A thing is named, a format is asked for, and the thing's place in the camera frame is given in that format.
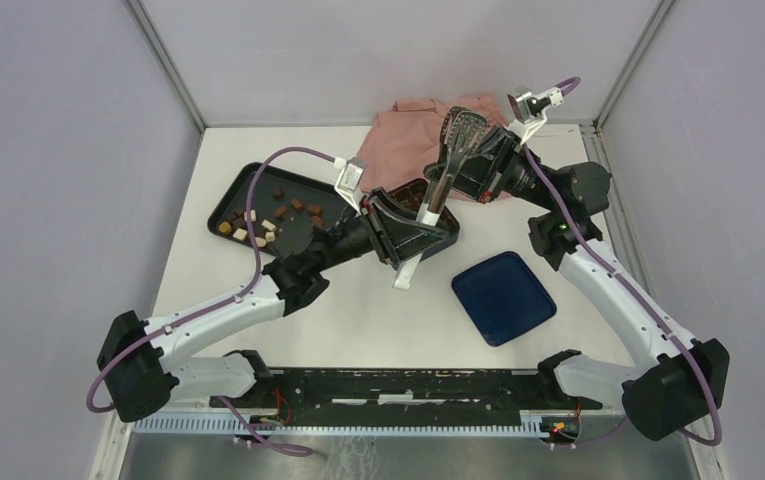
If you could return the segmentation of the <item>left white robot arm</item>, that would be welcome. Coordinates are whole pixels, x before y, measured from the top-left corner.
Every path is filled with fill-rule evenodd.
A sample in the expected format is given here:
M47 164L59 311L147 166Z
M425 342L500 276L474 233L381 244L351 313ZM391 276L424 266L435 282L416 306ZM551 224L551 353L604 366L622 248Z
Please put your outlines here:
M272 381L256 353L231 360L202 357L200 351L308 307L328 288L328 269L369 253L401 268L453 235L439 215L420 218L382 189L364 197L357 210L345 210L328 229L310 219L289 220L272 245L273 260L258 263L240 285L164 316L141 319L133 310L118 315L98 353L99 374L86 405L93 413L113 411L127 423L186 398L226 396L260 407L271 397ZM111 398L105 408L95 403L100 386Z

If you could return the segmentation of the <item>silver metal tongs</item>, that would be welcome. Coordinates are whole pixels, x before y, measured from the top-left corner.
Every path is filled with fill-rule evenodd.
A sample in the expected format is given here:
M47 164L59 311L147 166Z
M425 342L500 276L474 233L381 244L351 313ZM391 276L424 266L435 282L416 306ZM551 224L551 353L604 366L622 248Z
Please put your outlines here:
M439 181L429 182L416 217L419 223L436 226L458 171L467 160L470 149L478 144L480 134L487 128L487 119L470 109L453 107L449 110L439 135L437 161L446 162L447 167Z

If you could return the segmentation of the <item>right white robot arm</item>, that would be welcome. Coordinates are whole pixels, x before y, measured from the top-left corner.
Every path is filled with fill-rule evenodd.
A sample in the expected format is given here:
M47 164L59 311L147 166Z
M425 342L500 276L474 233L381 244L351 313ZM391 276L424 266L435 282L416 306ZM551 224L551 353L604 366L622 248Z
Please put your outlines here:
M632 359L621 366L567 350L541 363L538 400L560 408L584 397L618 408L635 429L658 441L689 435L709 419L707 446L722 442L720 418L730 353L700 340L668 315L631 276L593 221L608 208L610 173L592 162L543 165L519 135L503 127L444 129L428 178L486 204L500 194L544 209L529 220L535 253L574 285L620 339Z

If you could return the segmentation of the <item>blue chocolate box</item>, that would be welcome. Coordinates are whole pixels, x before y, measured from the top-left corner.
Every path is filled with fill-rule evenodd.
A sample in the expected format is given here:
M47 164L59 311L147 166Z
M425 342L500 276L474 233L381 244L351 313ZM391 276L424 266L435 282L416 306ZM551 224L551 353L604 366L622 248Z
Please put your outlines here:
M412 218L416 218L428 186L429 182L425 179L413 179L389 191L389 195L400 207L408 211ZM421 258L422 261L428 260L432 256L453 246L458 241L460 224L447 207L444 207L436 226L447 231L449 236L444 242L429 248L423 254Z

